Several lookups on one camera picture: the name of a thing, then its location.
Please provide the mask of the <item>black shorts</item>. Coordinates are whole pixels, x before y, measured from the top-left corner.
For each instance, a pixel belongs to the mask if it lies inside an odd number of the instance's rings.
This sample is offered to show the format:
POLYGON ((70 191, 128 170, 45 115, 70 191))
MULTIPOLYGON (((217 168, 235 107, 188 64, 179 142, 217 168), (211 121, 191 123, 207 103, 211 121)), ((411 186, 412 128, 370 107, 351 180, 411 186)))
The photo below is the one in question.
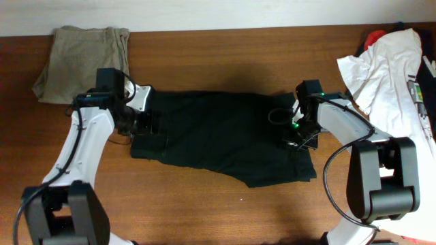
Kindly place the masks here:
POLYGON ((134 137, 130 155, 207 169, 249 188, 308 182, 317 176, 309 152, 287 148, 285 129, 270 122, 272 110, 294 102, 292 93, 159 91, 149 104, 153 129, 134 137))

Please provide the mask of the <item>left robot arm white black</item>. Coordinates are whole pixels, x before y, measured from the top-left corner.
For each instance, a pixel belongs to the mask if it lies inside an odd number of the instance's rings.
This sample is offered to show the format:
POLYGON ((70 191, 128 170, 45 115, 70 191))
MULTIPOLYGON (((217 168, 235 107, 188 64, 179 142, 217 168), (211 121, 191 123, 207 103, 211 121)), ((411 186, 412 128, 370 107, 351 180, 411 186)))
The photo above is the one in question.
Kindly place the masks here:
POLYGON ((153 130, 147 108, 153 91, 118 69, 101 68, 96 86, 73 98, 60 155, 39 186, 24 190, 16 215, 25 217, 33 244, 130 244, 111 231, 95 177, 113 131, 134 137, 153 130))

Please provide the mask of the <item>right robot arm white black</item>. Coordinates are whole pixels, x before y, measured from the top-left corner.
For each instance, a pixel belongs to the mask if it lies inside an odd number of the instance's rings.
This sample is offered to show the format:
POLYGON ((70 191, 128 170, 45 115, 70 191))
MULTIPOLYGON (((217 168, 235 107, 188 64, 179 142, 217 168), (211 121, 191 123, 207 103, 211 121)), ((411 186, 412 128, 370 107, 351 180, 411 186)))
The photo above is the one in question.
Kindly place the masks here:
POLYGON ((320 244, 374 244, 378 221, 402 219, 420 206, 416 145, 408 137, 393 137, 357 112, 342 93, 325 93, 319 80, 304 80, 296 87, 298 104, 290 132, 283 141, 293 150, 318 147, 318 135, 329 132, 342 146, 326 161, 324 190, 341 215, 339 224, 320 238, 320 244), (333 159, 348 150, 349 170, 344 212, 328 188, 328 169, 333 159))

